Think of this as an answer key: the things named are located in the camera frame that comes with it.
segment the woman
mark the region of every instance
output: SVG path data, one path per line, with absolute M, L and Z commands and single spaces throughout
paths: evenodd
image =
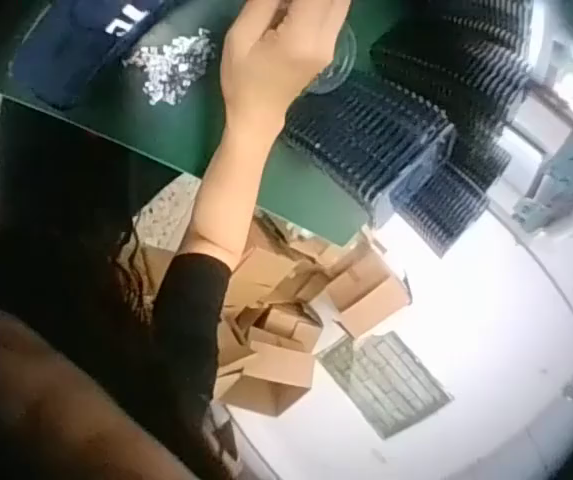
M 150 322 L 101 235 L 0 228 L 0 476 L 228 477 L 200 430 L 224 293 L 286 110 L 349 7 L 293 0 L 276 20 L 280 3 L 248 0 L 227 35 L 226 127 Z

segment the green tabletop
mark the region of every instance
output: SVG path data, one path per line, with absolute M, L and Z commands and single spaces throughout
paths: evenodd
M 8 75 L 22 39 L 49 2 L 8 2 L 0 9 L 0 93 L 122 144 L 175 170 L 201 177 L 223 128 L 218 61 L 193 84 L 178 106 L 151 106 L 141 91 L 143 74 L 115 65 L 95 81 L 79 105 L 62 112 L 37 100 Z M 221 38 L 241 0 L 189 0 L 146 35 L 146 45 L 195 35 L 200 27 Z M 354 0 L 349 22 L 358 41 L 357 68 L 369 69 L 368 49 L 399 18 L 395 0 Z M 266 167 L 259 205 L 329 240 L 345 244 L 367 221 L 366 213 L 308 158 L 277 142 Z

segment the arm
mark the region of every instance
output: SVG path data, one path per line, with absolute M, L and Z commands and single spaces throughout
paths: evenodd
M 0 440 L 45 478 L 195 478 L 90 377 L 2 312 Z
M 334 56 L 350 0 L 247 0 L 226 36 L 221 66 L 226 127 L 197 195 L 179 253 L 235 268 L 270 149 L 286 110 Z

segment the stacked black trays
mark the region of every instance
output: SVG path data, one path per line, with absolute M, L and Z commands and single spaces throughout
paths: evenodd
M 357 71 L 329 94 L 298 99 L 284 131 L 376 228 L 394 214 L 392 197 L 420 190 L 450 157 L 455 136 L 445 114 L 421 96 Z

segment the blue cloth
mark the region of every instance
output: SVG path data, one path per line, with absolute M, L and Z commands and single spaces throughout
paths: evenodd
M 102 67 L 184 1 L 55 1 L 17 52 L 12 76 L 46 103 L 71 107 Z

